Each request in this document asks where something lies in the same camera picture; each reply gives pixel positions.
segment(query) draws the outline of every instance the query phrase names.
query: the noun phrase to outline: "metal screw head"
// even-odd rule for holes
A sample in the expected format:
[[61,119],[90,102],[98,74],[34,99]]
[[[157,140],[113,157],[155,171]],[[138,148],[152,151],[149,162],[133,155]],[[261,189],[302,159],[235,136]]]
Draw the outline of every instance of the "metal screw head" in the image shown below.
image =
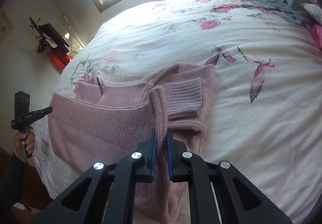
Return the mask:
[[186,159],[189,159],[189,158],[191,158],[191,157],[192,157],[192,153],[191,153],[191,152],[189,152],[189,151],[186,151],[186,152],[184,152],[184,153],[182,154],[182,156],[183,156],[184,158],[186,158]]
[[102,163],[102,162],[96,162],[93,167],[96,170],[101,170],[104,167],[104,163]]
[[131,157],[133,159],[139,159],[142,157],[142,153],[141,152],[134,152],[134,153],[132,153]]
[[230,168],[230,163],[228,161],[222,161],[220,163],[220,166],[224,169],[229,169]]

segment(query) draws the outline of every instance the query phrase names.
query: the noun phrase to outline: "sweater sleeve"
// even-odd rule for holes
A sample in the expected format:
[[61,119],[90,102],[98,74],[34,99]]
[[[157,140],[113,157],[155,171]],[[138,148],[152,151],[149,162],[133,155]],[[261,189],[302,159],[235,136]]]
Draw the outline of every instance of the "sweater sleeve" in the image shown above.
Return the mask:
[[7,169],[0,180],[0,196],[7,208],[20,199],[25,166],[26,164],[15,154],[9,159]]
[[201,106],[201,78],[162,85],[167,103],[168,119],[194,117]]

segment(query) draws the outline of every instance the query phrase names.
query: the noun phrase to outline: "dark sleeve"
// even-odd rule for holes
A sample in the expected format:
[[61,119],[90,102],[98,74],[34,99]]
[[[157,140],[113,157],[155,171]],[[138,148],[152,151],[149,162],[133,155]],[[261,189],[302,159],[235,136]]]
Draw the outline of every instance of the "dark sleeve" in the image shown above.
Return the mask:
[[322,194],[302,224],[319,224],[322,220]]
[[4,199],[0,195],[0,223],[1,224],[21,224],[12,211],[4,205]]
[[0,197],[4,206],[10,208],[17,203],[21,196],[24,169],[26,164],[16,157],[11,156],[7,168],[0,180]]

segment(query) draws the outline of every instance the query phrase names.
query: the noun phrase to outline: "pink flower print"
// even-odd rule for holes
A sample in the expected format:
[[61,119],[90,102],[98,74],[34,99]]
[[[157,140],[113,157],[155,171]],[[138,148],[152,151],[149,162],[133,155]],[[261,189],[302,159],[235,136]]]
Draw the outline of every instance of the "pink flower print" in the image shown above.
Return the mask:
[[106,55],[106,61],[113,62],[116,56],[117,56],[116,50],[110,50]]
[[89,73],[85,73],[77,82],[76,82],[76,85],[75,85],[75,88],[73,90],[74,93],[76,93],[78,91],[78,87],[79,87],[79,83],[80,82],[84,82],[86,80],[88,80],[89,78],[93,77],[92,74],[89,74]]
[[250,2],[241,1],[241,4],[243,5],[244,8],[256,7],[256,5]]
[[253,101],[257,98],[258,94],[262,89],[263,83],[265,81],[265,75],[270,74],[271,70],[275,68],[275,63],[271,64],[272,60],[270,58],[267,63],[263,61],[253,60],[251,58],[248,58],[246,55],[244,55],[244,53],[239,47],[237,47],[237,49],[247,62],[258,64],[258,67],[254,73],[254,77],[251,84],[251,91],[250,91],[251,103],[253,103]]
[[199,3],[209,3],[209,2],[211,2],[211,0],[197,0],[197,2],[199,2]]
[[217,27],[220,23],[221,23],[220,20],[211,20],[211,21],[203,20],[200,23],[200,28],[202,28],[203,30],[210,30]]
[[232,4],[225,4],[225,5],[219,5],[217,6],[217,11],[230,11],[232,9],[236,9],[236,8],[239,8],[240,5],[236,4],[236,3],[232,3]]
[[273,13],[267,9],[264,9],[264,8],[257,8],[257,10],[261,11],[264,14],[276,15],[275,13]]
[[154,8],[157,8],[157,7],[162,6],[162,5],[163,5],[163,3],[156,3]]
[[229,54],[229,52],[223,49],[223,46],[221,46],[221,47],[216,47],[211,52],[210,58],[207,60],[206,65],[208,64],[216,65],[217,62],[219,61],[220,55],[222,55],[226,59],[226,61],[229,61],[229,62],[237,61]]

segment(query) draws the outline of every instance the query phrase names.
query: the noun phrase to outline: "white duvet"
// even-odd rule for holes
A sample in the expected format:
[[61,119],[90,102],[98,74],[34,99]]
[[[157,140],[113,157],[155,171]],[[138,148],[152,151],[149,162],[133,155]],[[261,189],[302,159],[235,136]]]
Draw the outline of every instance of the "white duvet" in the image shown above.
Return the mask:
[[[230,161],[300,224],[322,192],[322,53],[305,28],[240,0],[146,3],[103,24],[55,92],[73,98],[90,76],[132,81],[177,62],[216,65],[204,160]],[[36,167],[55,198],[79,173],[53,153],[47,118],[34,129]],[[176,223],[189,222],[186,201]]]

